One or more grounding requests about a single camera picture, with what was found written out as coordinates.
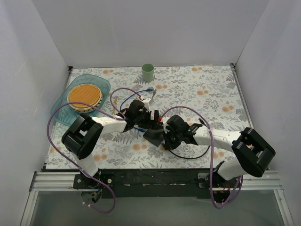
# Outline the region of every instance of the floral tablecloth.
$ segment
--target floral tablecloth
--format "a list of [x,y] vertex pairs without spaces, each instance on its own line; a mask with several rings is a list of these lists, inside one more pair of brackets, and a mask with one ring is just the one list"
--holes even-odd
[[[156,67],[154,80],[146,83],[139,67],[123,68],[78,68],[73,69],[70,83],[81,74],[93,74],[111,83],[111,92],[120,87],[136,91],[155,88],[153,110],[160,114],[172,106],[184,105],[201,113],[213,129],[243,130],[249,126],[246,111],[242,104],[235,78],[230,66],[183,66]],[[117,106],[132,93],[127,90],[116,92]],[[143,93],[152,97],[151,92]],[[113,114],[107,99],[102,110]],[[167,114],[180,115],[188,124],[198,122],[195,113],[187,109],[174,109]],[[70,158],[72,155],[61,143],[67,127],[58,123],[54,131],[54,142]],[[201,155],[207,147],[182,144],[174,152],[184,157]],[[185,160],[172,155],[162,146],[155,147],[143,138],[143,133],[130,130],[125,133],[112,133],[102,136],[93,151],[100,169],[139,169],[139,168],[209,168],[210,151],[200,159]],[[215,149],[214,165],[233,158],[234,154]],[[75,169],[74,165],[60,156],[54,148],[49,149],[46,169]]]

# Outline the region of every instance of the gray wall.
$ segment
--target gray wall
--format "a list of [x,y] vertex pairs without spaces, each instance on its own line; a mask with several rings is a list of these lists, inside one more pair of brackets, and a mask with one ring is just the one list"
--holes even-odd
[[0,0],[0,225],[19,225],[67,66],[30,0]]
[[237,63],[254,127],[272,144],[295,225],[301,225],[301,1],[270,1]]
[[235,63],[269,0],[32,0],[74,67]]

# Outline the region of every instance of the teal plastic basket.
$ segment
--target teal plastic basket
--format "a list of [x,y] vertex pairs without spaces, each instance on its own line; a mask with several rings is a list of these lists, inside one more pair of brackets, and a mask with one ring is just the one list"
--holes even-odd
[[[106,98],[109,95],[109,91],[111,89],[111,85],[110,83],[106,80],[103,79],[101,77],[95,76],[95,75],[91,75],[91,74],[82,74],[80,76],[78,76],[77,78],[74,79],[73,82],[71,82],[71,84],[67,87],[67,89],[64,91],[64,93],[62,93],[62,95],[60,96],[60,98],[56,101],[56,103],[52,106],[51,108],[51,114],[53,114],[53,112],[60,107],[63,104],[67,103],[67,96],[68,93],[71,91],[71,89],[73,89],[74,87],[81,85],[81,84],[93,84],[95,86],[97,86],[101,92],[103,93],[103,99],[100,102],[99,106],[97,107],[98,109],[100,109],[102,107],[102,105],[104,104]],[[98,111],[92,111],[87,113],[90,116],[96,116],[98,113]],[[66,126],[70,126],[76,119],[77,117],[80,115],[81,113],[75,111],[74,109],[72,109],[69,105],[61,108],[55,115],[54,115],[54,119]]]

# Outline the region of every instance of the green cup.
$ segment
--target green cup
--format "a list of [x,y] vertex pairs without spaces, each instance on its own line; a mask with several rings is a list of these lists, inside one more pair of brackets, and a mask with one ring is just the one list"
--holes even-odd
[[152,81],[154,77],[154,65],[152,64],[144,64],[142,66],[142,77],[146,82]]

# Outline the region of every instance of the orange round lid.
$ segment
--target orange round lid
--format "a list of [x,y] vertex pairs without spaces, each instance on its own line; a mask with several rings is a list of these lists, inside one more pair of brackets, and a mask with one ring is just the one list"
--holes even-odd
[[[100,98],[100,89],[92,84],[81,84],[74,87],[69,93],[69,101],[80,101],[90,105],[94,105]],[[73,104],[77,108],[87,108],[86,105]]]

